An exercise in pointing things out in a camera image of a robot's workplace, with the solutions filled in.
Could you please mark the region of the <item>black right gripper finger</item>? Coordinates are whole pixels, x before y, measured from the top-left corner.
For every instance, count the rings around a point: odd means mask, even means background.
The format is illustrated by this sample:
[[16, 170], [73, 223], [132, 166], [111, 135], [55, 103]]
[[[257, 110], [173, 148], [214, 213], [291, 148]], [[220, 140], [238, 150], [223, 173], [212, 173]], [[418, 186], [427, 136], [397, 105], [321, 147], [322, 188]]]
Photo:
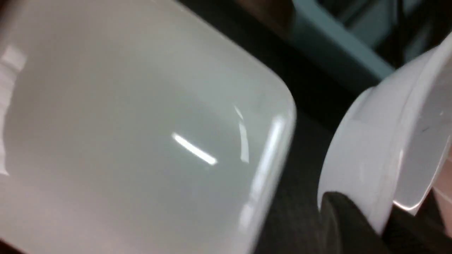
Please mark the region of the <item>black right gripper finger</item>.
[[320, 214], [323, 254], [390, 253], [360, 209], [342, 193], [326, 192]]

